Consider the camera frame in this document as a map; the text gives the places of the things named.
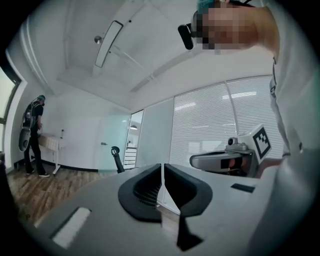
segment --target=white strip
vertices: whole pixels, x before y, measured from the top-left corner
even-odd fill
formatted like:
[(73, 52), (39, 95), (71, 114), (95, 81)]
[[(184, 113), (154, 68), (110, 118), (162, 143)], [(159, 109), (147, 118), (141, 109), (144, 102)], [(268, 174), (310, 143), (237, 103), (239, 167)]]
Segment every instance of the white strip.
[(77, 233), (85, 224), (90, 210), (79, 207), (68, 222), (56, 233), (52, 240), (64, 249), (67, 249), (75, 240)]
[[(246, 96), (254, 96), (256, 94), (257, 94), (256, 91), (235, 93), (235, 94), (231, 94), (231, 98), (234, 99), (234, 98), (240, 98), (240, 97), (246, 97)], [(222, 96), (222, 99), (223, 100), (228, 100), (229, 99), (229, 95)]]
[(174, 111), (178, 111), (178, 110), (182, 110), (182, 109), (185, 109), (185, 108), (190, 108), (190, 107), (194, 107), (196, 105), (195, 102), (191, 102), (191, 103), (187, 103), (187, 104), (184, 104), (182, 106), (176, 106), (174, 108)]
[(122, 28), (123, 25), (115, 20), (111, 23), (96, 57), (95, 65), (99, 68), (102, 68), (102, 66), (104, 65), (109, 49)]

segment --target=window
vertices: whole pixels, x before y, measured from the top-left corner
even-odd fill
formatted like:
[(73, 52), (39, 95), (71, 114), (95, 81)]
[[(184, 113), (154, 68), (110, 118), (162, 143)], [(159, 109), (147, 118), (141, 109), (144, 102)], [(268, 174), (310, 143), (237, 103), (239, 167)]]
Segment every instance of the window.
[(7, 121), (11, 101), (21, 80), (10, 66), (5, 55), (0, 58), (0, 65), (0, 151), (2, 151), (4, 125)]
[(224, 150), (236, 135), (234, 113), (224, 83), (174, 99), (170, 164), (191, 167), (194, 154)]
[(0, 123), (0, 152), (3, 151), (4, 125)]
[(272, 150), (268, 158), (282, 158), (284, 141), (279, 133), (275, 114), (270, 107), (270, 75), (228, 81), (235, 108), (239, 133), (263, 124)]
[(281, 158), (284, 142), (270, 106), (270, 80), (248, 77), (176, 96), (169, 162), (191, 167), (192, 155), (224, 150), (236, 122), (238, 133), (263, 124), (272, 146), (267, 157)]

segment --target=ceiling light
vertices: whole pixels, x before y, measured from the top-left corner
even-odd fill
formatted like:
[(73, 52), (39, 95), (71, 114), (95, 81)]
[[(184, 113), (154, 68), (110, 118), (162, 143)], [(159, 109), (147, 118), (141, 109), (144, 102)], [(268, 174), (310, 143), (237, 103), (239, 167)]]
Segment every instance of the ceiling light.
[(102, 37), (100, 35), (97, 35), (95, 38), (94, 38), (94, 41), (97, 45), (100, 45), (104, 40), (102, 39)]
[(105, 34), (105, 37), (102, 41), (102, 44), (100, 46), (98, 55), (95, 60), (95, 65), (98, 66), (99, 68), (102, 68), (104, 65), (105, 59), (108, 55), (109, 49), (114, 43), (117, 35), (119, 34), (120, 30), (123, 28), (124, 25), (119, 23), (118, 21), (114, 20), (108, 31)]
[[(240, 97), (246, 97), (246, 96), (254, 96), (256, 94), (257, 94), (256, 91), (235, 93), (235, 94), (231, 94), (231, 98), (234, 99), (234, 98), (240, 98)], [(223, 100), (228, 100), (229, 99), (229, 95), (222, 96), (222, 99)]]
[(182, 110), (182, 109), (185, 109), (185, 108), (193, 107), (193, 106), (195, 106), (195, 105), (196, 105), (195, 102), (191, 102), (191, 103), (188, 103), (188, 104), (184, 104), (184, 105), (182, 105), (182, 106), (177, 106), (177, 107), (174, 108), (174, 110), (175, 110), (175, 111), (177, 111), (177, 110)]

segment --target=black chair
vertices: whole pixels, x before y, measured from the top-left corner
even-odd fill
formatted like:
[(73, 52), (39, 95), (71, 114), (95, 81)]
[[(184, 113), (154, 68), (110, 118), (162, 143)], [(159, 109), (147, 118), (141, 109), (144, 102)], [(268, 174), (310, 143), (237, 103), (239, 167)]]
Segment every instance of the black chair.
[(123, 173), (125, 171), (123, 165), (121, 164), (120, 156), (119, 156), (120, 149), (117, 146), (111, 147), (111, 154), (114, 157), (115, 165), (117, 168), (117, 173)]

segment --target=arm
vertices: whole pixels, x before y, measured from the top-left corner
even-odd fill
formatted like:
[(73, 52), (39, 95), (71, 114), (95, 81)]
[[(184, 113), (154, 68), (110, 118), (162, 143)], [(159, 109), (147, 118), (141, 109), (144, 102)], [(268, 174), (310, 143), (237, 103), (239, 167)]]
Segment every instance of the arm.
[(41, 115), (38, 115), (37, 125), (38, 125), (38, 130), (40, 130), (40, 129), (41, 129), (41, 127), (42, 127), (42, 123), (41, 123)]
[(268, 167), (271, 166), (279, 166), (281, 165), (281, 162), (283, 161), (284, 158), (278, 159), (278, 158), (266, 158), (260, 163), (258, 172), (256, 174), (255, 178), (260, 179), (261, 175), (264, 173), (264, 170)]

